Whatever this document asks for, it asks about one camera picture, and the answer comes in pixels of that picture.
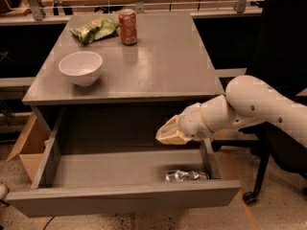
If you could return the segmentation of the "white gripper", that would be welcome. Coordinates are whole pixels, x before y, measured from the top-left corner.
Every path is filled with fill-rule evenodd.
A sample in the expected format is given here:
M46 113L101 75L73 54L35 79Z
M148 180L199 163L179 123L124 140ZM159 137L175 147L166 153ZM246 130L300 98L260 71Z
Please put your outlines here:
M180 115L173 116L155 136L163 145L185 145L189 141L201 141L211 138L201 113L201 104L194 103L186 107Z

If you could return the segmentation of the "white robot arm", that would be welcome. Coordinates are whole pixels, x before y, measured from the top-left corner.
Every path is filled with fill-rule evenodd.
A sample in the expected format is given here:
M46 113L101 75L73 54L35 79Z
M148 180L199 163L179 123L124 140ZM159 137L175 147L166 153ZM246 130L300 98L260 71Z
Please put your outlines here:
M262 80L244 75L231 80L223 95L187 106L158 130L156 139L164 145L184 145L226 128L265 122L307 147L307 106L281 95Z

